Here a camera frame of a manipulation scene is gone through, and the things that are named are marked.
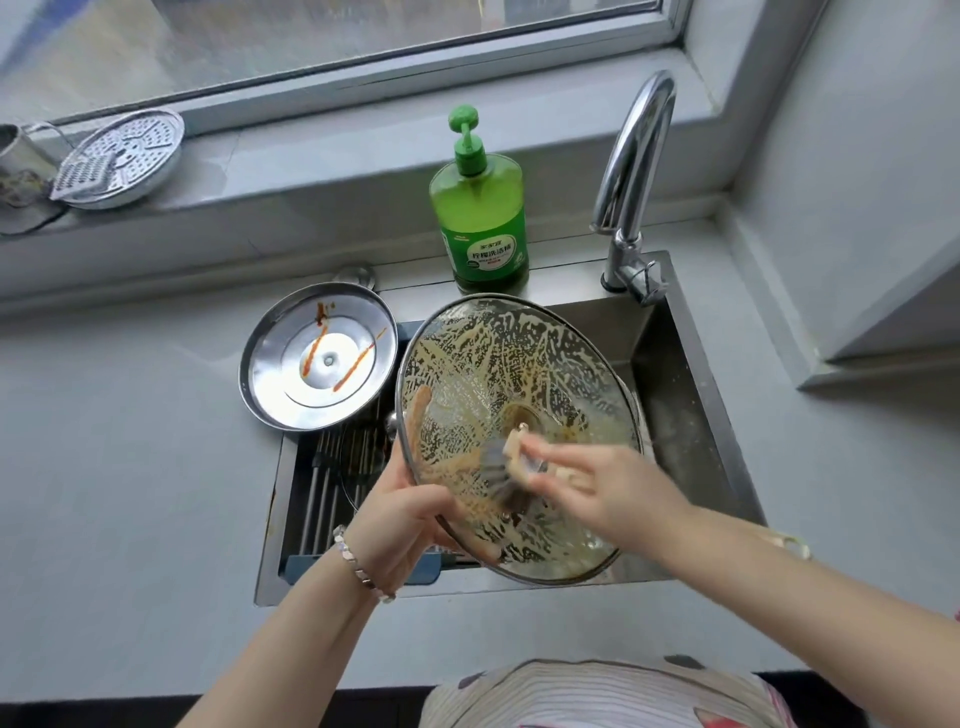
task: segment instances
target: glass pot lid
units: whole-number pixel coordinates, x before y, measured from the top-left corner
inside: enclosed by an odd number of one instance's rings
[[[521,424],[550,442],[639,449],[636,417],[603,355],[556,314],[512,296],[454,302],[420,327],[400,364],[398,436],[418,484],[440,483],[467,508],[442,522],[473,556],[465,529],[501,548],[497,565],[514,579],[573,584],[599,573],[616,549],[535,497],[523,514],[490,494],[480,460],[489,443]]]

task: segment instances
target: faucet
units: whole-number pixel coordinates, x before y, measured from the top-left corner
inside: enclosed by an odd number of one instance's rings
[[[655,73],[640,89],[613,143],[590,223],[592,231],[611,236],[600,283],[613,293],[629,290],[641,305],[656,303],[666,289],[660,265],[640,254],[640,225],[676,100],[669,71]]]

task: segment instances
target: bracelet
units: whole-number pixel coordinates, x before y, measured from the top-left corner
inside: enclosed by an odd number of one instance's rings
[[[333,529],[333,543],[335,543],[337,548],[340,549],[340,555],[344,557],[344,560],[347,561],[348,564],[350,564],[350,568],[353,569],[353,573],[355,573],[357,578],[360,579],[360,583],[373,592],[373,595],[380,600],[381,604],[390,604],[390,602],[396,599],[396,595],[389,595],[377,587],[367,573],[360,568],[360,565],[357,564],[356,556],[353,555],[353,552],[350,551],[350,547],[347,546],[347,542],[344,541],[344,532],[346,530],[347,527],[344,525],[338,525]]]

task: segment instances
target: countertop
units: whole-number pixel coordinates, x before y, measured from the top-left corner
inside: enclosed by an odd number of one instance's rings
[[[960,376],[804,394],[716,228],[667,250],[768,521],[821,560],[926,607],[960,607]],[[532,246],[526,295],[596,298],[595,237]],[[378,271],[399,321],[457,296],[442,259]],[[279,434],[240,401],[252,327],[313,279],[0,325],[0,702],[198,693],[269,609],[253,605]],[[342,687],[432,685],[534,656],[686,653],[799,662],[677,582],[400,599]]]

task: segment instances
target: woman's left hand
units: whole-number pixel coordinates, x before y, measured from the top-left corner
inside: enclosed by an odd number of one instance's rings
[[[436,517],[456,522],[466,514],[443,485],[414,483],[397,439],[386,469],[347,527],[344,541],[373,583],[393,594],[428,546],[459,550]]]

